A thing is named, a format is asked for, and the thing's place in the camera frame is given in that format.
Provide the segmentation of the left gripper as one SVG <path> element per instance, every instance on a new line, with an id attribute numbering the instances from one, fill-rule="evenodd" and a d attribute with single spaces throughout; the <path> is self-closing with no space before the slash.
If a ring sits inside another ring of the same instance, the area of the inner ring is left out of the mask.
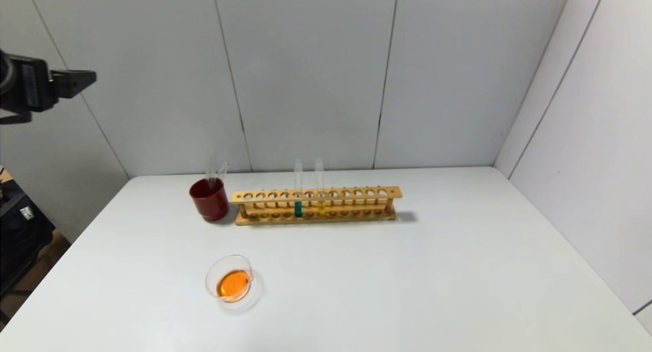
<path id="1" fill-rule="evenodd" d="M 2 109 L 39 113 L 52 109 L 59 98 L 72 99 L 96 82 L 91 70 L 49 70 L 38 58 L 2 51 Z"/>

